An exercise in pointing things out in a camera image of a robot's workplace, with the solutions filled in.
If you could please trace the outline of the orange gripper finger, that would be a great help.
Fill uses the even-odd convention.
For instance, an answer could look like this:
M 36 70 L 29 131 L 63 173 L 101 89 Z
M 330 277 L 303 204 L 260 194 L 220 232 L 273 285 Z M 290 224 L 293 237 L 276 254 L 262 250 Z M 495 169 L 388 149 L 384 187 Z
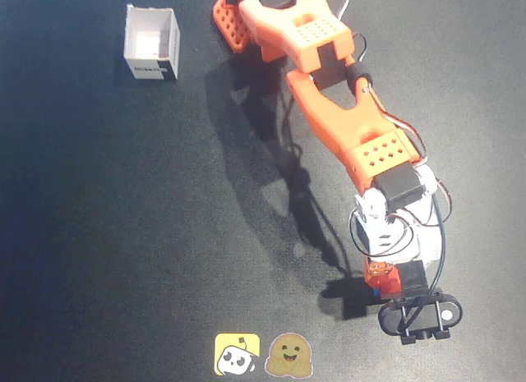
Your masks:
M 366 261 L 364 265 L 364 278 L 366 280 L 376 279 L 391 274 L 396 270 L 395 265 L 381 261 Z

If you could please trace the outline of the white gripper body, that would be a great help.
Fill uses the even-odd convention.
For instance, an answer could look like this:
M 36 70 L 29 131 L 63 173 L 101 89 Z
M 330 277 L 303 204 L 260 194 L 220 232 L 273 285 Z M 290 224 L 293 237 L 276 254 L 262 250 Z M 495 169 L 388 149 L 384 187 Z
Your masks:
M 420 198 L 389 213 L 387 199 L 376 188 L 354 196 L 349 231 L 358 238 L 361 253 L 375 262 L 401 264 L 420 260 L 425 264 L 441 258 L 441 230 L 445 217 L 433 200 L 445 188 L 428 165 L 416 168 L 424 188 Z

